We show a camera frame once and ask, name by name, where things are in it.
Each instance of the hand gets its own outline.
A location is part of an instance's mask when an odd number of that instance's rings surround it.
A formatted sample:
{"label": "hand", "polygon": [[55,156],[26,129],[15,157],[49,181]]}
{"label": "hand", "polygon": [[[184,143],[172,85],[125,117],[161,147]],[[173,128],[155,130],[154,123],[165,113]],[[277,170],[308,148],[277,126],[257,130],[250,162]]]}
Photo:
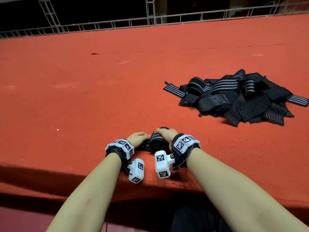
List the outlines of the hand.
{"label": "hand", "polygon": [[170,151],[172,151],[172,140],[178,134],[178,132],[175,129],[156,129],[154,133],[161,134],[163,139],[169,143]]}
{"label": "hand", "polygon": [[134,148],[137,148],[143,141],[150,139],[150,135],[144,132],[133,133],[127,140]]}

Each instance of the person's right hand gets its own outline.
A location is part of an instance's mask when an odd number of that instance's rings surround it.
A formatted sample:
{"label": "person's right hand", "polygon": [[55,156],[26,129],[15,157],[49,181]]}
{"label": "person's right hand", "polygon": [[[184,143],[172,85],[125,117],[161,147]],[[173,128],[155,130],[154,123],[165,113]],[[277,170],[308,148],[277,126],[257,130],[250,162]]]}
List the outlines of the person's right hand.
{"label": "person's right hand", "polygon": [[161,134],[163,139],[169,143],[170,151],[172,151],[171,144],[174,137],[178,134],[175,129],[156,129],[155,134]]}

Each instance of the person's left arm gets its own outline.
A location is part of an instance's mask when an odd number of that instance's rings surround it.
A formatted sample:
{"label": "person's left arm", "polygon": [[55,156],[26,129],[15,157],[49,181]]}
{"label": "person's left arm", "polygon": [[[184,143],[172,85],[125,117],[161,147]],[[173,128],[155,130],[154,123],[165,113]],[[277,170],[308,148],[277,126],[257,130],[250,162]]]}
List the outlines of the person's left arm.
{"label": "person's left arm", "polygon": [[[139,132],[127,140],[136,148],[149,138],[150,135]],[[100,232],[121,165],[116,153],[106,156],[68,197],[46,232]]]}

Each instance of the person's right arm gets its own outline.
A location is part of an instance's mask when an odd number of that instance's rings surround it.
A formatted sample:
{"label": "person's right arm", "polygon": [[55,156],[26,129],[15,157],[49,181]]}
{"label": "person's right arm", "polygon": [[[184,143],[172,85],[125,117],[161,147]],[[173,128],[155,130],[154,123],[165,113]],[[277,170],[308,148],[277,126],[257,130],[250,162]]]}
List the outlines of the person's right arm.
{"label": "person's right arm", "polygon": [[[165,129],[156,132],[170,144],[177,134]],[[201,149],[192,150],[187,167],[232,231],[309,231],[256,183]]]}

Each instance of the forearm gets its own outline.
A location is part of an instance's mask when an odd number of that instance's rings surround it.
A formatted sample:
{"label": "forearm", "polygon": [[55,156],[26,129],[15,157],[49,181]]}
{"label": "forearm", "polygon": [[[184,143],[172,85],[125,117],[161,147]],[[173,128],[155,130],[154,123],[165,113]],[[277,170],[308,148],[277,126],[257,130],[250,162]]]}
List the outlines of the forearm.
{"label": "forearm", "polygon": [[65,201],[47,232],[99,232],[111,201],[121,160],[109,154]]}
{"label": "forearm", "polygon": [[308,231],[256,183],[199,148],[187,166],[234,232]]}

